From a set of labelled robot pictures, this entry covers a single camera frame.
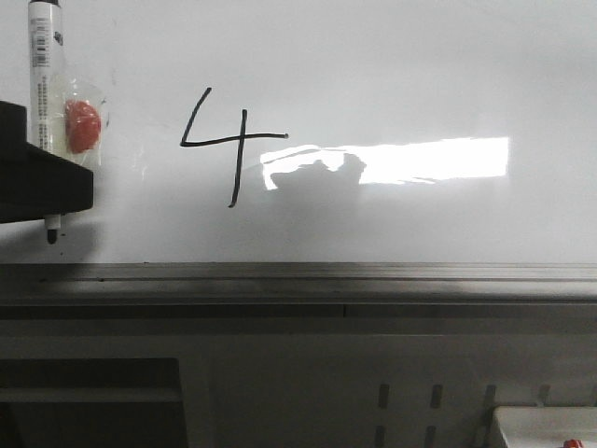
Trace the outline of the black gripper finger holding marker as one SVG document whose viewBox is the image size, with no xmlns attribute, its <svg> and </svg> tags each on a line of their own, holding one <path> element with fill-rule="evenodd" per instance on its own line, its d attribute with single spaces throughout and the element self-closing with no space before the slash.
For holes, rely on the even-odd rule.
<svg viewBox="0 0 597 448">
<path fill-rule="evenodd" d="M 93 173 L 27 142 L 27 111 L 1 103 L 1 221 L 38 220 L 93 207 Z"/>
</svg>

